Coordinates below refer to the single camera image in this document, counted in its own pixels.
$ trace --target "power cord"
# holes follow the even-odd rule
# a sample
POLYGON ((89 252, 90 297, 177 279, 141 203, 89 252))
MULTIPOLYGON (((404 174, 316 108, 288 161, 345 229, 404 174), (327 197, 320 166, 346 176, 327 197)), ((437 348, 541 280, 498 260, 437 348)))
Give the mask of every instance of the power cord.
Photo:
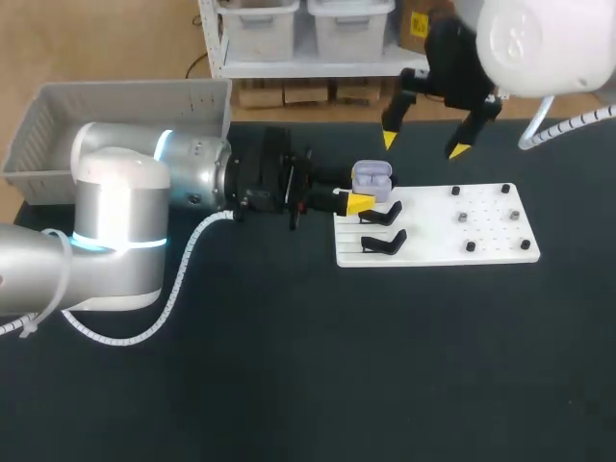
POLYGON ((201 56, 199 56, 196 60, 194 60, 192 64, 189 66, 188 70, 186 71, 186 75, 184 76, 184 78, 188 79, 191 76, 191 71, 194 69, 194 67, 197 64, 199 64, 201 61, 203 61, 205 58, 207 58, 207 56, 208 56, 208 52, 206 51, 201 56))
MULTIPOLYGON (((196 14, 192 18, 192 25, 195 27, 201 27, 202 24, 203 22, 201 21, 201 16, 199 14, 196 14)), ((199 64, 201 61, 203 61, 207 56, 208 56, 208 52, 206 51, 201 56, 199 56, 196 60, 194 60, 192 64, 189 66, 189 68, 187 69, 186 74, 184 75, 184 78, 188 79, 191 76, 191 72, 193 71, 194 67, 197 64, 199 64)))

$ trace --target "white storage box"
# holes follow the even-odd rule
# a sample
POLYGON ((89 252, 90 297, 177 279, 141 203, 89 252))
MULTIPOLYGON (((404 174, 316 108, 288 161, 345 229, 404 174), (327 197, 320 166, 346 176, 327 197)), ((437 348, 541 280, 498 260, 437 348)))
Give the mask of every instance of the white storage box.
POLYGON ((379 61, 387 14, 395 0, 326 2, 308 0, 317 22, 317 43, 323 61, 369 63, 379 61))
POLYGON ((238 61, 288 61, 293 57, 295 12, 299 0, 279 7, 224 8, 218 6, 229 52, 238 61))

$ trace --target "black table surface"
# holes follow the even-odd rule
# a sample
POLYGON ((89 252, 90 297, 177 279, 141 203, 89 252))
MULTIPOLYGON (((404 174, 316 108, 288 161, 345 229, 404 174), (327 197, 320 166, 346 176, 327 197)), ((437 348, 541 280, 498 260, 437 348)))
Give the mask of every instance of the black table surface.
MULTIPOLYGON (((332 218, 203 235, 163 329, 101 346, 56 315, 0 338, 0 458, 32 461, 598 461, 616 455, 616 154, 605 122, 529 152, 498 122, 457 162, 454 124, 289 124, 324 165, 387 159, 402 186, 515 183, 537 264, 341 269, 332 218)), ((234 149, 264 124, 234 124, 234 149)), ((18 224, 71 231, 70 207, 18 224)), ((200 217, 174 211, 156 307, 81 314, 111 336, 159 315, 200 217)))

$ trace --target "white pegboard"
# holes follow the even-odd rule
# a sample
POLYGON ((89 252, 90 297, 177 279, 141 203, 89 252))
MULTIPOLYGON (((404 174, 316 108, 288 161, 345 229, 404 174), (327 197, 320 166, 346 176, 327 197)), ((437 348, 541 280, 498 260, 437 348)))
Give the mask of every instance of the white pegboard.
POLYGON ((359 217, 334 216, 336 259, 344 268, 436 267, 534 263, 541 252, 515 185, 507 184, 394 188, 386 204, 375 210, 386 213, 401 201, 402 212, 391 226, 361 223, 359 217), (512 219, 513 212, 518 219, 512 219), (460 221, 460 214, 467 214, 460 221), (400 229, 406 242, 394 256, 363 252, 366 236, 390 242, 400 229), (528 240, 530 247, 522 249, 528 240), (467 244, 475 243, 469 252, 467 244))

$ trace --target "gray plastic bin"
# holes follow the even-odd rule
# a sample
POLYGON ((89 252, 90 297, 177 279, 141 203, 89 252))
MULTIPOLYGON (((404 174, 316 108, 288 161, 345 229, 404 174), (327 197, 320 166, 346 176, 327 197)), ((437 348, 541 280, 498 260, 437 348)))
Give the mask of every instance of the gray plastic bin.
POLYGON ((42 86, 0 177, 31 205, 72 204, 70 147, 88 122, 122 122, 226 138, 231 81, 80 82, 42 86))

